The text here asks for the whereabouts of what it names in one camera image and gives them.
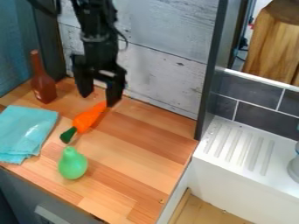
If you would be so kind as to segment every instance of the light blue towel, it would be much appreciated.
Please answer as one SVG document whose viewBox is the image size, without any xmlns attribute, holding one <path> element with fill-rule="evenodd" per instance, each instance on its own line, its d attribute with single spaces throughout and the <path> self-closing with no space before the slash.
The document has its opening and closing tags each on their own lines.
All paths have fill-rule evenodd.
<svg viewBox="0 0 299 224">
<path fill-rule="evenodd" d="M 49 110 L 9 106 L 0 114 L 0 162 L 21 164 L 37 156 L 57 117 Z"/>
</svg>

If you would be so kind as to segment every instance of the black robotic arm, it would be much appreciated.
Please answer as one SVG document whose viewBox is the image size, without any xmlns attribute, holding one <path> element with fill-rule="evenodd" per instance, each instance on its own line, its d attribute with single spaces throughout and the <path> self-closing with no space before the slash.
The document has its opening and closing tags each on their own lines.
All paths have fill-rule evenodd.
<svg viewBox="0 0 299 224">
<path fill-rule="evenodd" d="M 27 0 L 46 15 L 57 17 L 61 12 L 60 0 L 56 11 L 49 11 L 38 0 Z M 121 98 L 126 85 L 127 71 L 117 64 L 118 36 L 126 38 L 116 29 L 117 10 L 112 0 L 71 0 L 81 26 L 80 38 L 84 55 L 72 54 L 73 75 L 83 97 L 94 91 L 94 79 L 107 84 L 107 105 L 113 107 Z"/>
</svg>

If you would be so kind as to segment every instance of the wooden floor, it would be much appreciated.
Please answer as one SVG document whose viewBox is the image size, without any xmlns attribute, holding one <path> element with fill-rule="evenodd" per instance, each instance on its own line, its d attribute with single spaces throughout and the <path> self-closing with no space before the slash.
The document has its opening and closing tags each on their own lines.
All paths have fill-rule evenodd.
<svg viewBox="0 0 299 224">
<path fill-rule="evenodd" d="M 191 154 L 195 121 L 123 97 L 90 131 L 71 142 L 88 159 L 87 173 L 66 180 L 57 171 L 65 145 L 59 135 L 80 112 L 105 99 L 104 90 L 83 99 L 73 79 L 57 85 L 58 98 L 38 101 L 30 82 L 0 98 L 0 105 L 19 105 L 59 112 L 59 120 L 39 157 L 4 169 L 48 193 L 111 224 L 155 223 Z"/>
<path fill-rule="evenodd" d="M 204 202 L 188 189 L 169 224 L 252 224 L 231 213 Z"/>
</svg>

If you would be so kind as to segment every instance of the gray tile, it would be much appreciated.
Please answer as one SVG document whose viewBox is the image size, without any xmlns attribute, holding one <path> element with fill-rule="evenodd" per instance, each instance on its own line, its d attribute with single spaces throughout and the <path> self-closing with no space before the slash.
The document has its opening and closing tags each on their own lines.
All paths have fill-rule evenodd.
<svg viewBox="0 0 299 224">
<path fill-rule="evenodd" d="M 299 93 L 286 89 L 279 110 L 293 116 L 299 116 Z"/>
<path fill-rule="evenodd" d="M 236 105 L 237 105 L 237 101 L 217 95 L 216 96 L 215 115 L 222 116 L 226 119 L 232 120 Z"/>
<path fill-rule="evenodd" d="M 299 140 L 299 130 L 297 130 L 299 119 L 293 116 L 240 102 L 235 121 L 282 137 Z"/>
<path fill-rule="evenodd" d="M 281 88 L 231 74 L 223 73 L 221 75 L 222 84 L 214 92 L 266 108 L 276 109 L 282 95 Z"/>
</svg>

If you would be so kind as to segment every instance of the white wall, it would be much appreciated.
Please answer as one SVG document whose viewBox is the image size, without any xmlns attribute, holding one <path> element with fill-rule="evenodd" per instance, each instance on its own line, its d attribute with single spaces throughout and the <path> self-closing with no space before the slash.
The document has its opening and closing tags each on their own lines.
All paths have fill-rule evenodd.
<svg viewBox="0 0 299 224">
<path fill-rule="evenodd" d="M 83 47 L 70 1 L 62 3 L 59 26 L 70 69 L 68 56 Z M 115 0 L 117 26 L 130 42 L 119 53 L 129 71 L 127 94 L 196 118 L 217 6 L 218 0 Z"/>
</svg>

